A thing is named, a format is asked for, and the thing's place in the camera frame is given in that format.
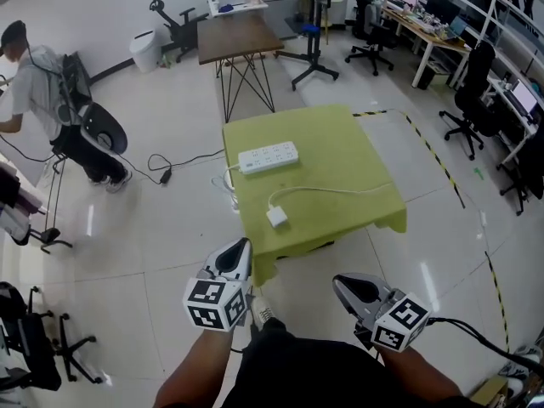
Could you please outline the office chair with draped jacket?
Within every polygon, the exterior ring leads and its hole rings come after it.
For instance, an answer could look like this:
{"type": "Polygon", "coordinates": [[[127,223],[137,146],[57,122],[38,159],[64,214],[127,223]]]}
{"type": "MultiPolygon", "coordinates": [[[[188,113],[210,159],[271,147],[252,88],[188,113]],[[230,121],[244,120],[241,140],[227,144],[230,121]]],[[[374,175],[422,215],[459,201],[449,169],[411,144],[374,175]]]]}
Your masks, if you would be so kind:
{"type": "Polygon", "coordinates": [[[367,58],[371,62],[374,77],[379,75],[377,62],[384,63],[392,71],[394,64],[383,58],[381,52],[385,48],[391,50],[397,48],[399,42],[397,35],[390,28],[381,24],[381,10],[375,4],[375,0],[355,1],[357,8],[355,22],[352,25],[352,35],[363,41],[365,45],[354,45],[350,54],[345,58],[345,62],[367,58]]]}

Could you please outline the wooden table with black legs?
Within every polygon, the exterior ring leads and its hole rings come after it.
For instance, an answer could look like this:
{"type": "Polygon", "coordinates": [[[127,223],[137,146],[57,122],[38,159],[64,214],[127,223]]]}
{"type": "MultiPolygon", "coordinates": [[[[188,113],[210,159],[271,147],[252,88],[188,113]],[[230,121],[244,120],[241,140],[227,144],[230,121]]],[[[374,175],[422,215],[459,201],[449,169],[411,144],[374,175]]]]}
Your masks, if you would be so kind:
{"type": "Polygon", "coordinates": [[[224,121],[229,122],[241,87],[246,85],[274,113],[275,102],[265,55],[281,51],[282,41],[254,12],[215,17],[197,26],[198,62],[214,65],[220,81],[224,121]]]}

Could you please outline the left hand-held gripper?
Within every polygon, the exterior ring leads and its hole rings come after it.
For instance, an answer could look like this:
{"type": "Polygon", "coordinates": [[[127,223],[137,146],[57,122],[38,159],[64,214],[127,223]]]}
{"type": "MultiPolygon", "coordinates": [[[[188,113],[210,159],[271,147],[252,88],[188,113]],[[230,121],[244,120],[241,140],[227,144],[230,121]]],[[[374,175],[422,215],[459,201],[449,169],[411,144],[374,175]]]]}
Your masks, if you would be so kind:
{"type": "Polygon", "coordinates": [[[189,279],[183,305],[194,327],[231,332],[249,309],[248,279],[252,267],[252,243],[246,237],[211,253],[205,269],[189,279]]]}

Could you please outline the grey refrigerator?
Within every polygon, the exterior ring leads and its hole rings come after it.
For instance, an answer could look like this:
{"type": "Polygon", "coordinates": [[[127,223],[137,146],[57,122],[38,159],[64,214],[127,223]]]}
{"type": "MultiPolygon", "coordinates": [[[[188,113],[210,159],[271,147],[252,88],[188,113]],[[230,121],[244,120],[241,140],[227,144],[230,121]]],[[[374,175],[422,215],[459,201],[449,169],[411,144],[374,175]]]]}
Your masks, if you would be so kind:
{"type": "Polygon", "coordinates": [[[280,39],[291,39],[298,34],[287,24],[286,19],[298,12],[299,0],[264,0],[268,7],[264,10],[267,25],[280,39]]]}

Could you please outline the person's right shoe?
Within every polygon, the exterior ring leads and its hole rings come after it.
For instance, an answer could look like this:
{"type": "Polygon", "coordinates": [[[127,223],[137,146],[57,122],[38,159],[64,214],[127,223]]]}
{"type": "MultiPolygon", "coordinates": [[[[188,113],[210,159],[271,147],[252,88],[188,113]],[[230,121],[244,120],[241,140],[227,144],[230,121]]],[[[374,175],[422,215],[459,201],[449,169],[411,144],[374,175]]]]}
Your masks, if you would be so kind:
{"type": "MultiPolygon", "coordinates": [[[[535,345],[522,345],[514,351],[514,354],[534,362],[540,362],[542,358],[541,349],[535,345]]],[[[530,371],[527,367],[512,361],[508,361],[498,372],[499,376],[507,379],[507,394],[509,397],[513,397],[522,391],[524,381],[529,374],[530,371]]]]}

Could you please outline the monitor on wheeled stand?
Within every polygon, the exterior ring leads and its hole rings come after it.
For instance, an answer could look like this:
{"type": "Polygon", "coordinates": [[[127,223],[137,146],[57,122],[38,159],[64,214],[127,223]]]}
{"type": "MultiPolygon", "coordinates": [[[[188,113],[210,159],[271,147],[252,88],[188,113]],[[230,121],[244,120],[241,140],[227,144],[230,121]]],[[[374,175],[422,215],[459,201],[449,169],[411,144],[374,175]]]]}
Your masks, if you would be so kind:
{"type": "Polygon", "coordinates": [[[275,57],[286,57],[293,60],[307,62],[309,67],[306,71],[292,80],[292,90],[297,90],[297,85],[314,72],[319,72],[332,77],[336,81],[339,73],[329,69],[320,63],[320,38],[321,23],[326,9],[331,7],[331,0],[309,0],[309,16],[307,21],[297,21],[296,17],[286,18],[286,23],[295,31],[307,38],[307,51],[305,54],[295,54],[286,51],[276,51],[275,57]]]}

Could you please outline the person's left shoe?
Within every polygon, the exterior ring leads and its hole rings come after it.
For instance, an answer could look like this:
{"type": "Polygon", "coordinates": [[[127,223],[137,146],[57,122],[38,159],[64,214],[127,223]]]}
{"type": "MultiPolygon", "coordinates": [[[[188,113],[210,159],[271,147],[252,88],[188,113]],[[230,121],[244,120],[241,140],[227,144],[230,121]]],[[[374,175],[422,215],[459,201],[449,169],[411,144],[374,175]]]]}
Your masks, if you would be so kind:
{"type": "Polygon", "coordinates": [[[263,330],[264,325],[275,318],[275,313],[263,297],[254,297],[251,303],[251,311],[254,325],[259,331],[263,330]]]}

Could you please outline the white cabinet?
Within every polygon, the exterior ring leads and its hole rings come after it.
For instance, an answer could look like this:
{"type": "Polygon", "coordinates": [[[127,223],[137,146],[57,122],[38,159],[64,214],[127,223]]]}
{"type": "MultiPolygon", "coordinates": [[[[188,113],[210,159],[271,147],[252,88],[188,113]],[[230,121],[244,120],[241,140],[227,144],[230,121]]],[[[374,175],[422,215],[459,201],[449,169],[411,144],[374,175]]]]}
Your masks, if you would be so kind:
{"type": "Polygon", "coordinates": [[[235,5],[230,11],[220,12],[218,4],[213,0],[207,0],[207,4],[209,7],[210,15],[213,18],[225,15],[242,14],[250,11],[263,11],[269,7],[269,5],[262,0],[250,0],[248,3],[235,5]]]}

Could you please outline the person's left forearm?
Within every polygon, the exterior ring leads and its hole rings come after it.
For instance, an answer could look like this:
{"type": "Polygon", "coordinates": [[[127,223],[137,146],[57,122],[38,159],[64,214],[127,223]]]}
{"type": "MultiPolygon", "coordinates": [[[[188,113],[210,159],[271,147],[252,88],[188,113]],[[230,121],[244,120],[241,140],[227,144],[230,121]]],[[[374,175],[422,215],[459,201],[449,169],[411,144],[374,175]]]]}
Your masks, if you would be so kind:
{"type": "Polygon", "coordinates": [[[233,335],[232,331],[204,330],[162,384],[153,408],[213,408],[222,388],[233,335]]]}

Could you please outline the person's black shorts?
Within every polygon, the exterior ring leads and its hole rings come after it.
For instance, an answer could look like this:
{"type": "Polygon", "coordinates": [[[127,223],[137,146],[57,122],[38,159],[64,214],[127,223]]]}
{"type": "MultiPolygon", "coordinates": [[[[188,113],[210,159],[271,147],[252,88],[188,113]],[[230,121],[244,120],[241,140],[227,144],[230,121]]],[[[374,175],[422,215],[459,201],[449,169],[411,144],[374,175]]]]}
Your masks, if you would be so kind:
{"type": "Polygon", "coordinates": [[[430,404],[408,393],[365,350],[295,337],[278,319],[252,334],[222,408],[478,408],[455,397],[430,404]]]}

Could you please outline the white trash bin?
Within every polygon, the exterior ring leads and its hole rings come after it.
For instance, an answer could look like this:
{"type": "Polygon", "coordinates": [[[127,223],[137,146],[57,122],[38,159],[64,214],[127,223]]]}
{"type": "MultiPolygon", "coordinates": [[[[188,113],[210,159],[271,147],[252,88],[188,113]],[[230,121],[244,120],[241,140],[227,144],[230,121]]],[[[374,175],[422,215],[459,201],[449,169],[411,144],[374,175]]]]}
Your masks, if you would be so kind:
{"type": "Polygon", "coordinates": [[[158,42],[156,30],[140,33],[132,39],[129,51],[135,65],[142,73],[155,70],[162,59],[161,45],[158,42]]]}

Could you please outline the white power strip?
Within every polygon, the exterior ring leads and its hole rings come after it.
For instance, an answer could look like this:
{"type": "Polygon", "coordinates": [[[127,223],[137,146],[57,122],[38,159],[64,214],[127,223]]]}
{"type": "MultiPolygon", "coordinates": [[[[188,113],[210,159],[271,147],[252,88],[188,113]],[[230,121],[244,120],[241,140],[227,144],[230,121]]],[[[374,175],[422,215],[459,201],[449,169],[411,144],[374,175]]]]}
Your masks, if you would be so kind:
{"type": "Polygon", "coordinates": [[[299,155],[291,141],[243,151],[238,155],[237,166],[242,174],[254,174],[298,163],[299,155]]]}

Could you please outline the dark hanging garments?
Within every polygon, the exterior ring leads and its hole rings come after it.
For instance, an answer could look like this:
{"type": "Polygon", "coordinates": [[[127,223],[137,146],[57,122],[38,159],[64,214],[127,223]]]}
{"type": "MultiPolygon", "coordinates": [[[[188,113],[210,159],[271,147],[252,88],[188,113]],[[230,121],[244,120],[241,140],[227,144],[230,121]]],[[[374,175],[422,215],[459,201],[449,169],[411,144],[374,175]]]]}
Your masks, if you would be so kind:
{"type": "Polygon", "coordinates": [[[25,190],[17,171],[0,161],[0,229],[19,246],[28,244],[31,233],[31,215],[38,213],[42,202],[25,190]]]}

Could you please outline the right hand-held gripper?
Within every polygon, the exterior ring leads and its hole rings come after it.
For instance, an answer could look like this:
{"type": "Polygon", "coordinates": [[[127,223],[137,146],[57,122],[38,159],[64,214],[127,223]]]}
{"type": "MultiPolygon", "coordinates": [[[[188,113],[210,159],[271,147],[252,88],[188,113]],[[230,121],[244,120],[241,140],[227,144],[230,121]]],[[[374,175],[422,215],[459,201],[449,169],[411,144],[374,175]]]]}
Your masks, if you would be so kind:
{"type": "Polygon", "coordinates": [[[348,313],[358,318],[354,334],[367,348],[375,345],[403,352],[430,317],[430,311],[415,294],[393,289],[375,275],[335,275],[332,288],[348,313]]]}

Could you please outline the black and white seat shell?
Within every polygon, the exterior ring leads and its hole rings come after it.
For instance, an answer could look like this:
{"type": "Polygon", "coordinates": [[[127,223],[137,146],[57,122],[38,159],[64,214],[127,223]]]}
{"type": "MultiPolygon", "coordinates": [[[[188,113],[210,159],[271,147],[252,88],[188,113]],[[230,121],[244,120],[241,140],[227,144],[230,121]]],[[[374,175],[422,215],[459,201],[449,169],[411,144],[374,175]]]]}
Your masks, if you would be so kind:
{"type": "Polygon", "coordinates": [[[128,148],[128,137],[115,117],[98,103],[88,103],[79,111],[81,135],[102,152],[118,156],[128,148]]]}

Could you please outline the person's right forearm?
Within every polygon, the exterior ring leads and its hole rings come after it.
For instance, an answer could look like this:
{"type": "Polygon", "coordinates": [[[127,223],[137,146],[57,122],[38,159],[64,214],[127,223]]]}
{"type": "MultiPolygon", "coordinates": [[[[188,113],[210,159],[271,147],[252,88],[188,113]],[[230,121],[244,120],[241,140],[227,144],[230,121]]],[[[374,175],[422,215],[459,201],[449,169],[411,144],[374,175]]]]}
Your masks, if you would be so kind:
{"type": "Polygon", "coordinates": [[[376,346],[383,363],[410,394],[430,404],[463,397],[461,390],[446,375],[428,363],[415,349],[402,352],[376,346]]]}

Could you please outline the black clothes rack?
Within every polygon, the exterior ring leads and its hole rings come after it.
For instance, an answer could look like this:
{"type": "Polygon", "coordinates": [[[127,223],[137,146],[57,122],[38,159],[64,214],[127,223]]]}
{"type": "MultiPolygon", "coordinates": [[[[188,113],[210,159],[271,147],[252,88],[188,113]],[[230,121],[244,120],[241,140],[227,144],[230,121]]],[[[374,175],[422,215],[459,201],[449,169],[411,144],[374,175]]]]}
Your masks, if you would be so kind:
{"type": "Polygon", "coordinates": [[[41,210],[38,213],[31,215],[31,233],[28,241],[28,244],[30,239],[38,241],[40,243],[41,251],[46,254],[50,254],[49,248],[56,245],[69,249],[73,248],[73,245],[70,242],[61,238],[61,232],[57,227],[60,191],[62,179],[64,177],[65,162],[67,160],[64,155],[57,155],[57,157],[58,160],[55,161],[52,166],[53,176],[49,187],[47,205],[44,206],[42,202],[41,210]]]}

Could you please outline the open laptop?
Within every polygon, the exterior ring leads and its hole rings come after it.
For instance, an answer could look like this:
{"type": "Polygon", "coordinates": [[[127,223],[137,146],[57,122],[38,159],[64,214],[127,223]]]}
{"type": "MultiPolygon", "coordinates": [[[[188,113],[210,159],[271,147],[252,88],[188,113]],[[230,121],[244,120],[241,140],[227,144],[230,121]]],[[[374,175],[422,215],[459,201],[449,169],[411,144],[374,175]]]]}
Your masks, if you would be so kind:
{"type": "Polygon", "coordinates": [[[452,41],[459,38],[466,30],[468,23],[459,15],[445,28],[445,41],[452,41]]]}

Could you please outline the person's shoe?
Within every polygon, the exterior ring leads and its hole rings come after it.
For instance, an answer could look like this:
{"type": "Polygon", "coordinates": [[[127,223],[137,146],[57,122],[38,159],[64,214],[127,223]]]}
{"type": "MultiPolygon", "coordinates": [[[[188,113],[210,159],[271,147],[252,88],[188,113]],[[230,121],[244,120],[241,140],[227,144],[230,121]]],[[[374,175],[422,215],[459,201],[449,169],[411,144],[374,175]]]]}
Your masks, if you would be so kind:
{"type": "MultiPolygon", "coordinates": [[[[542,358],[541,349],[535,345],[522,345],[514,351],[514,354],[534,362],[540,362],[542,358]]],[[[522,391],[524,381],[529,374],[530,371],[527,367],[512,361],[508,361],[498,372],[499,376],[507,379],[507,394],[509,397],[513,397],[522,391]]]]}
{"type": "Polygon", "coordinates": [[[259,331],[263,330],[264,325],[275,318],[275,313],[263,297],[254,297],[251,303],[251,311],[254,325],[259,331]]]}

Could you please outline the cardboard box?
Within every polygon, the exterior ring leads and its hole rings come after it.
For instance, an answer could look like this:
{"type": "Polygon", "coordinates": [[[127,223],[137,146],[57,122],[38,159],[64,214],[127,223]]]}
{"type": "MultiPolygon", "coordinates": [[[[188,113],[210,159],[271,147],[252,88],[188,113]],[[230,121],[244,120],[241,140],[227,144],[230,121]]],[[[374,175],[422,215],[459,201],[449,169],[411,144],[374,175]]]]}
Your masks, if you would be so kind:
{"type": "Polygon", "coordinates": [[[471,396],[470,400],[482,408],[506,408],[508,380],[495,375],[483,383],[471,396]]]}

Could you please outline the black high-back office chair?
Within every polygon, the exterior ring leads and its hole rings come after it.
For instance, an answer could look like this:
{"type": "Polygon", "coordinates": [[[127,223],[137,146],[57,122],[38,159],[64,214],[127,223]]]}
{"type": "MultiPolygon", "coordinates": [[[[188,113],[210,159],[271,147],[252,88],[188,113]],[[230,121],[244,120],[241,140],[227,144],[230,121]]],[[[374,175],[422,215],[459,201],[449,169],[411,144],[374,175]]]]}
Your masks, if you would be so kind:
{"type": "Polygon", "coordinates": [[[464,84],[456,91],[454,97],[456,107],[462,112],[462,117],[454,116],[446,110],[439,112],[440,117],[447,116],[457,124],[456,128],[445,134],[445,141],[448,141],[451,135],[462,133],[470,149],[470,161],[475,158],[474,141],[478,143],[480,150],[484,148],[484,142],[479,137],[480,134],[490,138],[500,132],[499,119],[481,99],[489,87],[487,76],[495,57],[496,53],[491,44],[486,41],[479,42],[468,55],[464,84]]]}

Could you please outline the white shelf frame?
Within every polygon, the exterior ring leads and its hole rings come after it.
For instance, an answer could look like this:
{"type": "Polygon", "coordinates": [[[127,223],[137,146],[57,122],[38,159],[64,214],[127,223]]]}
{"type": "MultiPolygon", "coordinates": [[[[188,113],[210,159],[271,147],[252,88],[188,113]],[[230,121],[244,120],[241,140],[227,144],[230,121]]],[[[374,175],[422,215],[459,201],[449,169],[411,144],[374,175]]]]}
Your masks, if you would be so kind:
{"type": "Polygon", "coordinates": [[[495,73],[523,77],[544,93],[544,2],[541,0],[445,0],[468,21],[471,39],[496,50],[495,73]]]}

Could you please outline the wooden desk with white legs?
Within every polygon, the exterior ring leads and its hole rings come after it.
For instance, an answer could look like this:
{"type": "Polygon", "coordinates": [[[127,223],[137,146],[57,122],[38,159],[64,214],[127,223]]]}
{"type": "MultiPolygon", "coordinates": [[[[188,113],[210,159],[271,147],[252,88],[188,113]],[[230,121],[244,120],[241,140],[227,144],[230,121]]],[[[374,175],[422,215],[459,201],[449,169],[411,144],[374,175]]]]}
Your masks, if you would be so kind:
{"type": "Polygon", "coordinates": [[[397,22],[395,34],[398,37],[403,29],[411,31],[416,35],[416,51],[414,54],[418,53],[417,50],[421,46],[421,43],[426,44],[421,62],[417,67],[416,75],[411,83],[413,88],[418,87],[422,74],[430,60],[430,56],[436,48],[454,51],[461,55],[461,62],[457,65],[456,71],[448,84],[448,86],[451,88],[456,86],[464,71],[465,65],[468,62],[468,55],[472,50],[463,40],[443,40],[436,33],[432,33],[427,27],[423,27],[421,23],[416,22],[407,14],[402,14],[401,12],[391,8],[382,8],[382,14],[388,19],[397,22]]]}

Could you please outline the lit computer monitor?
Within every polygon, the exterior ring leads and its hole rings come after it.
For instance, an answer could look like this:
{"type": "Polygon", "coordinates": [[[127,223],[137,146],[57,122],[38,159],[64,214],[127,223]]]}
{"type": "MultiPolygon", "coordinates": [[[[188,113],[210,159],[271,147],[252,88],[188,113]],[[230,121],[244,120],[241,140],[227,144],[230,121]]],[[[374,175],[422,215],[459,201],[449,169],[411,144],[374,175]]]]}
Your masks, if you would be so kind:
{"type": "Polygon", "coordinates": [[[536,97],[532,91],[527,88],[523,82],[518,79],[508,91],[511,101],[526,116],[530,116],[537,105],[536,97]]]}

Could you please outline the tilted black office chair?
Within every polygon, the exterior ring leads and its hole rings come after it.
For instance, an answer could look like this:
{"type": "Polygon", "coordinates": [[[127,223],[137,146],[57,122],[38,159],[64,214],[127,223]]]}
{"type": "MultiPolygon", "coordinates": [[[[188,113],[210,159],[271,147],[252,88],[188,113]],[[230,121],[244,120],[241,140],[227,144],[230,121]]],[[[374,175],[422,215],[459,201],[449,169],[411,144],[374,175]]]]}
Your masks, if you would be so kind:
{"type": "Polygon", "coordinates": [[[171,43],[166,46],[166,50],[171,51],[175,48],[180,50],[175,59],[175,62],[178,64],[188,52],[198,48],[197,24],[206,20],[209,13],[198,15],[191,19],[190,13],[196,9],[186,9],[179,14],[184,18],[184,23],[180,25],[164,12],[164,8],[165,3],[162,0],[152,0],[149,6],[150,11],[158,13],[165,20],[164,26],[168,29],[171,39],[171,43]]]}

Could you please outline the table with green cloth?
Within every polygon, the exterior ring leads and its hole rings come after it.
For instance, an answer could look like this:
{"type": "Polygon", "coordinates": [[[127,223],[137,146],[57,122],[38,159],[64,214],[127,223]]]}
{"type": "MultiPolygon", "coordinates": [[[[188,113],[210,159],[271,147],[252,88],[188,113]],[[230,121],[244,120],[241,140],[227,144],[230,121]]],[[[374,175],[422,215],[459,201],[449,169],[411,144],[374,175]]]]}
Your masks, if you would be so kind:
{"type": "Polygon", "coordinates": [[[229,122],[223,140],[241,222],[252,242],[254,286],[275,277],[277,260],[301,257],[368,225],[405,233],[405,203],[348,106],[229,122]],[[297,148],[298,163],[240,172],[241,152],[288,141],[297,148]]]}

